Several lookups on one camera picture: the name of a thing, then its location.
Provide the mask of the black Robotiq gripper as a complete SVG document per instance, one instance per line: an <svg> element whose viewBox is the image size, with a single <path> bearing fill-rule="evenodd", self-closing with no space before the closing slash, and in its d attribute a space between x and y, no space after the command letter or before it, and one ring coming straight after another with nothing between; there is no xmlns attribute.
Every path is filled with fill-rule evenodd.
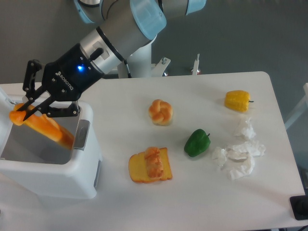
<svg viewBox="0 0 308 231"><path fill-rule="evenodd" d="M35 89L36 73L43 70L42 87ZM36 112L47 117L72 117L79 114L77 103L81 94L103 77L81 50L78 43L54 62L43 64L39 60L29 60L27 63L23 90L27 101L17 111L25 111L23 121ZM29 109L29 106L45 91L50 96ZM71 102L66 108L52 107L54 102Z"/></svg>

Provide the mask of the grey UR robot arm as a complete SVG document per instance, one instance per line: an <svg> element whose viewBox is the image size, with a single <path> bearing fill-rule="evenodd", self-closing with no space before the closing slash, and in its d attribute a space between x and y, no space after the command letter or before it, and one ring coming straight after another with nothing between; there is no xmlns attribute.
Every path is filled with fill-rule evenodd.
<svg viewBox="0 0 308 231"><path fill-rule="evenodd" d="M152 41L168 18L203 9L203 0L103 0L104 22L56 61L27 64L23 90L27 102L19 108L24 119L35 112L71 117L80 112L82 93Z"/></svg>

